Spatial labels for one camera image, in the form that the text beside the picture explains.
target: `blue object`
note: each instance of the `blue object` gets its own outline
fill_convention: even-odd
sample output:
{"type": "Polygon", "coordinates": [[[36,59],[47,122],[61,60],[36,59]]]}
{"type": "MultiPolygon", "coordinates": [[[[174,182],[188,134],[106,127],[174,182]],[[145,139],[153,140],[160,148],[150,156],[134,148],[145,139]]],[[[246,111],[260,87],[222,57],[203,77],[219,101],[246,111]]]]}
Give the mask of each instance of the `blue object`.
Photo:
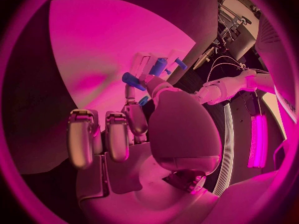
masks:
{"type": "Polygon", "coordinates": [[[140,83],[137,77],[133,76],[129,72],[125,72],[122,77],[122,81],[126,84],[133,86],[141,91],[145,91],[146,88],[144,88],[140,83]]]}
{"type": "Polygon", "coordinates": [[[140,106],[144,106],[149,101],[148,96],[144,96],[138,103],[140,106]]]}
{"type": "Polygon", "coordinates": [[[171,74],[171,71],[170,71],[170,70],[168,70],[168,69],[165,69],[165,71],[166,71],[166,73],[167,73],[168,75],[170,75],[170,74],[171,74]]]}
{"type": "Polygon", "coordinates": [[[154,66],[151,68],[149,74],[159,76],[165,69],[167,61],[164,58],[158,58],[154,66]]]}
{"type": "Polygon", "coordinates": [[[183,63],[179,58],[176,58],[176,60],[174,62],[177,63],[183,70],[187,69],[186,64],[183,63]]]}

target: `pink led light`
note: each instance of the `pink led light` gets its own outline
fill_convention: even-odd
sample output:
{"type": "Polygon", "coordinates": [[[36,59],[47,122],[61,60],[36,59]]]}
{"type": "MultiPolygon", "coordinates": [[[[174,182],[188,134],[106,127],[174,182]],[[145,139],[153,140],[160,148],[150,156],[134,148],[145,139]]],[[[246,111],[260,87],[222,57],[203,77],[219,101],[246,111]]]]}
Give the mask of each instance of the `pink led light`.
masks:
{"type": "Polygon", "coordinates": [[[251,117],[251,147],[248,168],[264,168],[268,150],[268,129],[265,115],[251,117]]]}

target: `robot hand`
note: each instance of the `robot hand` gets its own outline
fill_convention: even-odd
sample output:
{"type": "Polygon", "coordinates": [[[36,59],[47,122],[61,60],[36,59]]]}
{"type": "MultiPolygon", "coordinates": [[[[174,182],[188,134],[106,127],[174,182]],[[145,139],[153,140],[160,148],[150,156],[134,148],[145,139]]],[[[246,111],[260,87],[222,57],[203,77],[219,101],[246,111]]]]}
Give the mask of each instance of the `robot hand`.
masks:
{"type": "Polygon", "coordinates": [[[269,74],[257,74],[254,70],[246,70],[237,77],[207,82],[195,95],[201,104],[207,102],[214,105],[232,98],[240,90],[252,92],[256,89],[275,93],[274,83],[269,74]]]}

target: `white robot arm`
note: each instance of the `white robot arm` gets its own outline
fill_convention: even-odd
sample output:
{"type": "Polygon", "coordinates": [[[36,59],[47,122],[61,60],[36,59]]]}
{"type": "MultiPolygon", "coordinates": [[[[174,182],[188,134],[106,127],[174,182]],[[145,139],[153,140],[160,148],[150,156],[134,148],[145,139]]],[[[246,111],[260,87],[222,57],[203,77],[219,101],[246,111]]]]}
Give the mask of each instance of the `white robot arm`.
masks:
{"type": "Polygon", "coordinates": [[[240,90],[252,92],[256,89],[275,94],[274,83],[269,74],[245,70],[239,76],[225,77],[203,84],[203,87],[195,92],[195,96],[201,104],[214,105],[232,98],[240,90]]]}

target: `pink light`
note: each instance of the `pink light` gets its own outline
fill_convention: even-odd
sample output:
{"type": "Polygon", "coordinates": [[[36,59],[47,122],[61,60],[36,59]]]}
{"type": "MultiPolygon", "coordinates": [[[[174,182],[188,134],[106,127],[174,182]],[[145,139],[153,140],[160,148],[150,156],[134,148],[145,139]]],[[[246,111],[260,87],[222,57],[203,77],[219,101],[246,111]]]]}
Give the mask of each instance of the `pink light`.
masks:
{"type": "Polygon", "coordinates": [[[251,117],[251,147],[247,167],[264,168],[268,150],[268,129],[265,115],[251,117]]]}

